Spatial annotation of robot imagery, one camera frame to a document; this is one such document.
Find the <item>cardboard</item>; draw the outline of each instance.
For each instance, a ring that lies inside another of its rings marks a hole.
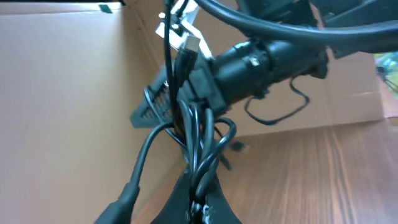
[[[129,115],[157,67],[129,9],[0,3],[1,223],[93,223],[128,182],[149,130]],[[180,149],[162,133],[138,212]]]
[[[222,2],[236,8],[235,1]],[[128,3],[137,10],[146,27],[144,31],[155,46],[153,57],[162,61],[162,39],[154,32],[159,25],[158,15],[163,11],[162,3],[143,0]],[[247,39],[234,27],[203,10],[199,11],[194,25],[202,31],[213,55],[222,54]],[[275,126],[264,126],[252,120],[243,110],[244,101],[233,105],[226,116],[237,124],[238,136],[383,119],[372,55],[357,53],[340,60],[330,55],[329,70],[326,80],[306,76],[295,81],[295,86],[306,93],[312,102],[294,117]],[[265,100],[252,102],[251,112],[260,118],[275,119],[299,107],[303,99],[291,92],[288,82],[271,86],[271,93]]]

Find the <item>beige wall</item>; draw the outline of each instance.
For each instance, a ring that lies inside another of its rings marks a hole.
[[[162,39],[154,32],[159,25],[158,14],[164,10],[161,1],[128,2],[141,16],[148,39],[154,46],[154,58],[162,61]],[[221,2],[232,8],[236,7],[234,0]],[[211,17],[203,10],[199,11],[195,26],[202,31],[214,55],[221,54],[234,44],[246,40],[238,30]],[[330,72],[326,80],[312,77],[300,77],[296,80],[296,87],[306,93],[312,102],[299,114],[276,126],[264,126],[249,118],[243,111],[243,101],[233,105],[227,116],[238,125],[238,135],[381,119],[381,97],[373,56],[360,53],[339,61],[331,56],[330,60]],[[270,91],[265,100],[252,102],[251,111],[258,117],[278,118],[303,103],[300,96],[290,91],[288,82],[275,84]]]
[[[0,4],[0,223],[92,223],[149,132],[129,115],[156,68],[129,11],[17,8]],[[164,133],[155,140],[137,210],[179,157]]]

